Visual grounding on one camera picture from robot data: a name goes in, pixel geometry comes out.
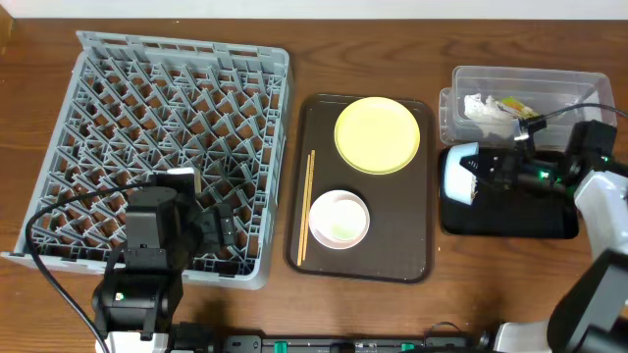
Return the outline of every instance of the brown wooden tabletop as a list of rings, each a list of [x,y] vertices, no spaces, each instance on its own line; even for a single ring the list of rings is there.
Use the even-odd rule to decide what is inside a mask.
[[[270,280],[258,291],[188,285],[176,322],[269,335],[408,336],[449,321],[479,332],[500,320],[548,318],[591,263],[585,231],[573,240],[534,240],[437,230],[436,265],[424,284],[298,274],[284,260],[297,110],[313,93],[415,98],[436,109],[458,65],[604,73],[617,107],[628,109],[626,22],[17,20],[0,57],[1,250],[16,243],[81,51],[78,29],[274,46],[291,55],[293,123]],[[615,153],[628,162],[628,122],[619,123]],[[100,277],[56,275],[91,315]],[[93,351],[86,326],[37,271],[2,259],[0,283],[0,351]]]

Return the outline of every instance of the chopsticks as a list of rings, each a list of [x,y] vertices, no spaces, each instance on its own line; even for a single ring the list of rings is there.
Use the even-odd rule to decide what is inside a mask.
[[[312,201],[312,180],[314,178],[314,159],[316,157],[316,151],[312,150],[312,153],[307,155],[307,166],[305,170],[305,187],[303,187],[303,209],[301,210],[301,233],[298,241],[298,258],[296,264],[301,266],[301,263],[305,261],[305,254],[307,253],[307,238],[309,237],[309,218],[310,218],[310,204]]]

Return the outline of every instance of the white bowl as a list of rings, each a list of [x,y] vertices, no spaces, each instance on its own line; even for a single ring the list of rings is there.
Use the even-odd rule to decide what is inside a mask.
[[[370,222],[364,201],[344,190],[324,193],[310,209],[312,235],[330,249],[342,250],[357,245],[366,236]]]

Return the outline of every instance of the white wall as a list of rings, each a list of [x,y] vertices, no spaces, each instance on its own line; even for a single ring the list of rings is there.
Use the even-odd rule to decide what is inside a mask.
[[[627,20],[628,0],[0,0],[15,18]]]

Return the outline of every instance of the wire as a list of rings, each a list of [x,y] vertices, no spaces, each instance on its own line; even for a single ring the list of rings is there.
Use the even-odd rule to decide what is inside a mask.
[[[86,194],[83,194],[83,195],[71,197],[71,198],[69,198],[67,200],[60,201],[60,202],[57,202],[57,203],[52,204],[50,206],[44,207],[43,209],[41,209],[40,211],[35,213],[28,220],[28,222],[26,223],[26,229],[25,229],[26,246],[28,247],[28,251],[30,252],[30,256],[32,256],[32,261],[34,261],[35,265],[37,266],[37,268],[39,269],[41,274],[48,280],[48,282],[50,282],[52,287],[55,288],[55,290],[57,290],[57,292],[59,292],[59,294],[68,302],[68,304],[70,304],[72,309],[74,309],[77,312],[77,314],[80,316],[80,318],[85,322],[85,324],[87,325],[87,327],[89,328],[91,333],[93,333],[94,336],[96,337],[96,341],[98,341],[98,344],[100,344],[100,347],[102,348],[103,353],[109,353],[109,348],[107,347],[107,344],[105,343],[103,338],[100,336],[100,333],[98,333],[98,329],[96,328],[96,325],[94,324],[94,322],[87,316],[87,314],[84,312],[84,310],[80,307],[79,303],[77,303],[72,298],[72,296],[66,291],[66,289],[64,289],[64,287],[61,286],[61,284],[54,278],[54,276],[52,276],[50,271],[48,271],[48,269],[46,269],[46,266],[41,261],[41,258],[39,257],[39,254],[37,253],[37,249],[35,248],[35,245],[32,242],[32,238],[31,238],[31,236],[32,236],[32,226],[35,224],[35,222],[37,222],[37,220],[41,216],[47,214],[48,212],[50,212],[50,211],[52,211],[52,210],[54,210],[54,209],[56,209],[58,207],[65,206],[65,205],[67,205],[69,203],[73,203],[75,201],[80,201],[80,200],[84,200],[84,199],[88,199],[88,198],[93,198],[93,197],[96,197],[96,196],[102,196],[102,195],[106,195],[106,194],[110,194],[110,193],[114,193],[114,192],[118,192],[118,191],[124,191],[124,190],[128,190],[128,189],[131,189],[131,188],[150,186],[150,185],[152,185],[152,183],[150,183],[150,182],[138,182],[138,183],[134,183],[134,184],[129,184],[129,185],[120,186],[120,187],[114,187],[114,188],[110,188],[110,189],[106,189],[106,190],[99,190],[99,191],[89,192],[89,193],[86,193]]]
[[[557,111],[555,111],[553,113],[540,115],[540,116],[538,116],[535,119],[535,121],[536,120],[546,121],[549,118],[553,118],[553,117],[559,116],[559,115],[561,115],[563,113],[572,111],[574,109],[580,109],[580,108],[600,108],[600,109],[606,109],[608,111],[615,112],[616,114],[619,114],[620,116],[628,119],[628,114],[627,113],[625,113],[623,111],[620,111],[619,109],[617,109],[615,107],[612,107],[612,106],[609,106],[609,105],[600,104],[600,103],[579,103],[579,104],[574,104],[574,105],[566,107],[566,108],[562,108],[562,109],[557,110]]]

